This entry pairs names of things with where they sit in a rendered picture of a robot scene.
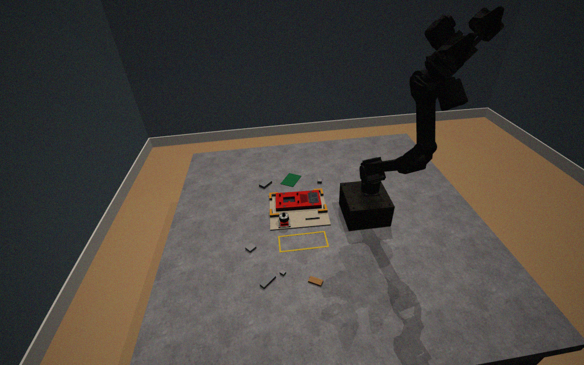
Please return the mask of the green flat rectangular patch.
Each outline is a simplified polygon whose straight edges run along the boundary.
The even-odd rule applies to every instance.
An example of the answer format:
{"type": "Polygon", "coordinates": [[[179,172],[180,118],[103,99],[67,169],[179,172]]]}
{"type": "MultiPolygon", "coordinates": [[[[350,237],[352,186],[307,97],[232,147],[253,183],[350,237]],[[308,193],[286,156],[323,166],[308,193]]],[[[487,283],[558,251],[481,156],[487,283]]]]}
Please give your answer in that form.
{"type": "Polygon", "coordinates": [[[294,187],[294,185],[297,183],[297,181],[301,178],[300,175],[294,175],[292,173],[289,173],[289,175],[286,176],[286,178],[282,181],[282,185],[286,185],[286,186],[290,186],[290,187],[294,187]]]}

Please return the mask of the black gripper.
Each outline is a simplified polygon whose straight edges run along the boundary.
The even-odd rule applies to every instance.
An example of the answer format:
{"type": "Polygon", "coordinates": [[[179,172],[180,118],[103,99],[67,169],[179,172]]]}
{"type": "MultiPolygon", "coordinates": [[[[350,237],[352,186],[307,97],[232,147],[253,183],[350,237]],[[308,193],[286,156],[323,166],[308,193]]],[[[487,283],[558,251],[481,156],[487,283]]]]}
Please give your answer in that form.
{"type": "Polygon", "coordinates": [[[426,61],[425,68],[440,82],[446,82],[476,52],[475,45],[481,40],[490,41],[504,28],[501,23],[503,6],[491,12],[482,8],[470,21],[468,35],[456,34],[447,44],[442,45],[426,61]],[[477,37],[479,35],[479,37],[477,37]],[[477,39],[475,39],[477,37],[477,39]]]}

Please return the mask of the grey rectangular bar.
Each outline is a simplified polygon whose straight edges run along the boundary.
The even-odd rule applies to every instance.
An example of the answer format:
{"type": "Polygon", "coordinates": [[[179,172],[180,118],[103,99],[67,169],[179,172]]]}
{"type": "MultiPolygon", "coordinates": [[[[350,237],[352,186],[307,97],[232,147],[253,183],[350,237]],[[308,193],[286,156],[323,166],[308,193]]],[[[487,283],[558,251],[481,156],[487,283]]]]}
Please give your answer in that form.
{"type": "Polygon", "coordinates": [[[276,276],[271,273],[268,277],[266,277],[266,279],[264,279],[261,283],[260,283],[260,287],[262,289],[266,289],[268,287],[268,285],[273,282],[273,280],[276,279],[276,276]]]}

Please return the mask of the brown rectangular block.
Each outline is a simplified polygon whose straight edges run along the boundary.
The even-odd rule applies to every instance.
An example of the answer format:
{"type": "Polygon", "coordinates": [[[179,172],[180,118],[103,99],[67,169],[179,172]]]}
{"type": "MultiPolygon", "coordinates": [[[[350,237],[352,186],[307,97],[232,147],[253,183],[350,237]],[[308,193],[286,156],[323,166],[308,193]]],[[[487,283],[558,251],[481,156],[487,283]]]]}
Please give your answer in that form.
{"type": "Polygon", "coordinates": [[[315,284],[317,286],[322,286],[323,284],[323,280],[322,279],[317,279],[316,277],[310,276],[310,279],[308,280],[309,283],[311,284],[315,284]]]}

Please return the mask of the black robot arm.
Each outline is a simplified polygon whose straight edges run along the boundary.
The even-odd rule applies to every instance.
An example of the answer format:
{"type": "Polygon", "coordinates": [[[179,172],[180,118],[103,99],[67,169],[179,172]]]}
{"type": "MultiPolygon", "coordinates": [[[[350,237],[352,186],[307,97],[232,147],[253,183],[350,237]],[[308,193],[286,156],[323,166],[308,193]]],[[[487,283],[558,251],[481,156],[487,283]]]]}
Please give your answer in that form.
{"type": "MultiPolygon", "coordinates": [[[[425,37],[432,48],[438,50],[460,32],[454,27],[451,15],[442,15],[425,30],[425,37]]],[[[394,160],[381,157],[363,160],[360,166],[361,190],[364,196],[379,196],[381,180],[386,179],[385,171],[402,174],[425,169],[436,151],[435,104],[440,102],[441,111],[450,110],[468,102],[460,79],[450,77],[440,82],[427,69],[415,71],[410,77],[410,89],[416,102],[416,139],[414,148],[394,160]]]]}

